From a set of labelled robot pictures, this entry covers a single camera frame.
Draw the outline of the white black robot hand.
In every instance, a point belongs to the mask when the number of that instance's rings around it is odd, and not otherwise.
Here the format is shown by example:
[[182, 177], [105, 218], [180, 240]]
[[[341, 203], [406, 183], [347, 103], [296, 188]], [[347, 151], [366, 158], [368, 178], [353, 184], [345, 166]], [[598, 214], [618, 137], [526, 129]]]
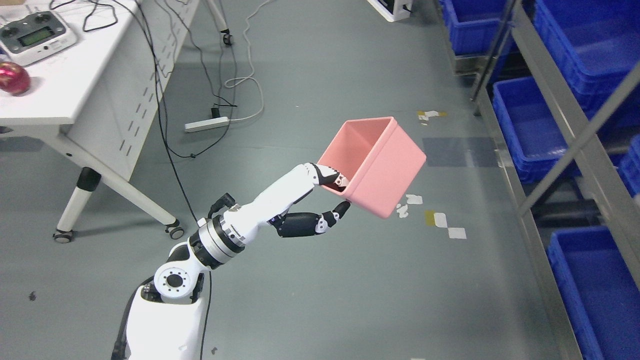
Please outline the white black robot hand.
[[284, 238], [321, 235], [345, 216], [350, 207], [347, 200], [322, 214], [291, 213], [291, 207], [317, 186], [343, 191], [348, 185], [349, 180], [340, 171], [315, 162], [305, 162], [282, 175], [252, 202], [224, 212], [220, 226], [230, 240], [238, 240], [243, 245], [255, 239], [258, 229], [265, 226], [274, 227], [278, 235]]

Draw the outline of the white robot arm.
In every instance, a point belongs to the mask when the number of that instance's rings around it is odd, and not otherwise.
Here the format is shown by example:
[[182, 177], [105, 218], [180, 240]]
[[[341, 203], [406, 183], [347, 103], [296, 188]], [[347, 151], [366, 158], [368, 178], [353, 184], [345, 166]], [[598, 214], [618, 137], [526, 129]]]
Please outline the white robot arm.
[[198, 230], [131, 294], [113, 360], [202, 358], [213, 290], [205, 278], [245, 249], [246, 237], [229, 221], [240, 208], [230, 194], [215, 201]]

